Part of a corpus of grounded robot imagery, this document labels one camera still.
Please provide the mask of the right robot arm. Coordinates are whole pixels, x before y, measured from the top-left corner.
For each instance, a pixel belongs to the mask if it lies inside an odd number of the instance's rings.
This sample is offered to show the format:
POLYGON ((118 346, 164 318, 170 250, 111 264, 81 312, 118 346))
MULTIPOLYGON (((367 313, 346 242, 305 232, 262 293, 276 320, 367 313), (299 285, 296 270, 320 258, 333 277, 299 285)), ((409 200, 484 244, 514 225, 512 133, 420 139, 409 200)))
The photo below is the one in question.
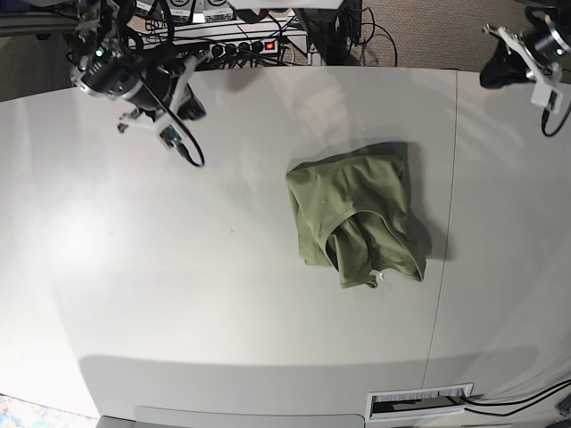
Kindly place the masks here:
POLYGON ((208 51, 182 50, 175 44, 175 19, 168 2, 153 1, 147 12, 152 27, 143 33, 130 24, 135 1, 77 1, 79 24, 70 40, 70 80, 81 92, 123 101, 120 133, 147 128, 168 149, 201 167, 188 151, 202 153, 187 127, 206 111, 190 87, 196 70, 211 59, 208 51))

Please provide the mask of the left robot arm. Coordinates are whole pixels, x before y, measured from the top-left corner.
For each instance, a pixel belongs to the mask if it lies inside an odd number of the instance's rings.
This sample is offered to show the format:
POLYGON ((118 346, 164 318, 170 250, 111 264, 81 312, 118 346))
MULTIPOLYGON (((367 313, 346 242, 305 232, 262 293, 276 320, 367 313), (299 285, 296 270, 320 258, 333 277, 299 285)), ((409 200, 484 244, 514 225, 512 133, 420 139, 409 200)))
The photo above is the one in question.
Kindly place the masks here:
POLYGON ((561 63, 570 54, 570 3, 524 1, 528 31, 512 31, 487 24, 483 32, 497 41, 495 51, 479 74, 480 86, 501 89, 515 84, 534 85, 531 103, 558 112, 561 63))

